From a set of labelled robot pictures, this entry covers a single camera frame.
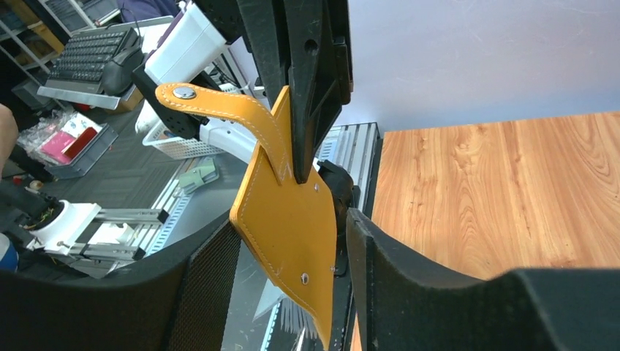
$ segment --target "wooden table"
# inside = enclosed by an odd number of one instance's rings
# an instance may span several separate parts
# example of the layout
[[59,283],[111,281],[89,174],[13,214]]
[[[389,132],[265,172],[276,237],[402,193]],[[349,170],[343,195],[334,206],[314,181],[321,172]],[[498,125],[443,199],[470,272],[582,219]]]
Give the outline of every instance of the wooden table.
[[372,219],[481,279],[619,267],[619,196],[620,113],[408,130],[385,133]]

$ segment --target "yellow leather tag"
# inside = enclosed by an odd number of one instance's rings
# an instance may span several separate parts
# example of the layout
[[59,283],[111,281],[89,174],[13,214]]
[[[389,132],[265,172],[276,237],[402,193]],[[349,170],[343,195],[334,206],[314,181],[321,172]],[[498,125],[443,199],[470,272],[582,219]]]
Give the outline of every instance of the yellow leather tag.
[[[194,99],[174,97],[179,86]],[[269,279],[313,318],[324,348],[332,323],[336,218],[331,193],[312,168],[308,181],[292,175],[290,94],[285,86],[271,113],[255,99],[187,83],[156,90],[166,107],[236,121],[258,139],[252,160],[230,211],[230,221]]]

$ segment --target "black keyboard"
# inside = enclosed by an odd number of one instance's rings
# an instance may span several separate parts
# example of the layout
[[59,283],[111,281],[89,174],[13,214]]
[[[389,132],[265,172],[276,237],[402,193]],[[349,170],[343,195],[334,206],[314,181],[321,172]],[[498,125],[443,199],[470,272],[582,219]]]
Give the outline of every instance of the black keyboard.
[[97,29],[77,34],[56,59],[45,86],[99,94],[105,64],[137,40],[134,29]]

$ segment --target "metal rivet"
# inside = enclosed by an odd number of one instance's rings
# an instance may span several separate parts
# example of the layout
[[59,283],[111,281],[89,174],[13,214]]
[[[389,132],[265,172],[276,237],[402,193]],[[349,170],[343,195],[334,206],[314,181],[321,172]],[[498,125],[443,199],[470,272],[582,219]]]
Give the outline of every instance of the metal rivet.
[[188,86],[179,86],[173,90],[173,95],[179,99],[189,100],[196,97],[196,91]]

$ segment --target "white wall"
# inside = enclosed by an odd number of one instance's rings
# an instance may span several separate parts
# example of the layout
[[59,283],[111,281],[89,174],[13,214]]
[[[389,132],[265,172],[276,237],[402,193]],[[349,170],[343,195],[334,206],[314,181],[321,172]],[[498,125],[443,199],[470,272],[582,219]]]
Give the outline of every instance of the white wall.
[[620,1],[349,0],[349,13],[355,90],[339,124],[620,110]]

